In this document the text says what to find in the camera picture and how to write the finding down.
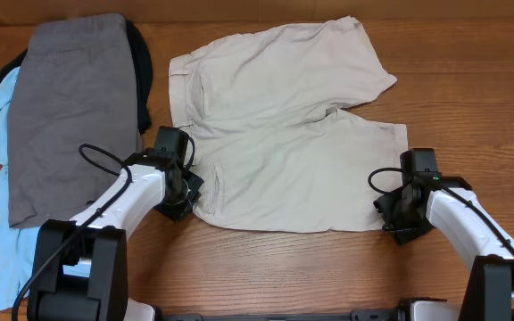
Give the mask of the beige khaki shorts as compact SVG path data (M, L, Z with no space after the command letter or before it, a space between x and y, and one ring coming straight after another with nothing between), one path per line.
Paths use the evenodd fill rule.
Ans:
M350 16L235 34L173 58L171 118L194 139L203 181L195 215L239 230L378 230L374 200L402 181L368 177L398 166L407 128L352 108L394 83Z

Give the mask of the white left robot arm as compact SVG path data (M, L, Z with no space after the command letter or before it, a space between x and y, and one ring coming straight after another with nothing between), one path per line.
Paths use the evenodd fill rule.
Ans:
M192 213L203 180L192 171L195 142L161 127L155 144L121 160L108 190L68 221L39 229L31 278L12 306L29 320L160 320L159 308L129 297L128 239L150 210L180 221Z

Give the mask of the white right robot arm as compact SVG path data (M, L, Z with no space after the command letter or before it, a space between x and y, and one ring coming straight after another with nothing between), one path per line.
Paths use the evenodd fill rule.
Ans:
M436 228L460 255L470 275L463 302L400 300L390 320L514 320L514 239L483 209L462 177L446 177L435 152L403 152L402 185L383 191L374 206L383 230L406 244Z

